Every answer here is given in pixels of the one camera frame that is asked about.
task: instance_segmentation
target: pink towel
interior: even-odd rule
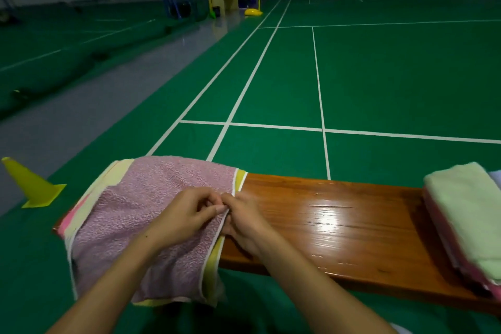
[[[187,187],[232,192],[236,168],[174,156],[135,159],[122,180],[108,186],[75,236],[73,270],[78,295],[110,267],[130,239]],[[148,269],[132,302],[185,297],[204,302],[202,273],[225,214],[186,242],[163,250]]]

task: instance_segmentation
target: right hand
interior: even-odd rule
[[[235,197],[224,193],[221,199],[229,207],[222,233],[232,236],[243,249],[259,257],[260,239],[273,229],[261,215],[258,203],[240,192]]]

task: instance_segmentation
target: left hand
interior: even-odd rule
[[[157,250],[181,243],[209,219],[226,211],[221,196],[211,188],[189,188],[180,191],[144,234]]]

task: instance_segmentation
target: stack of towels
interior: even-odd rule
[[[501,171],[457,165],[424,183],[426,208],[453,266],[501,300]]]

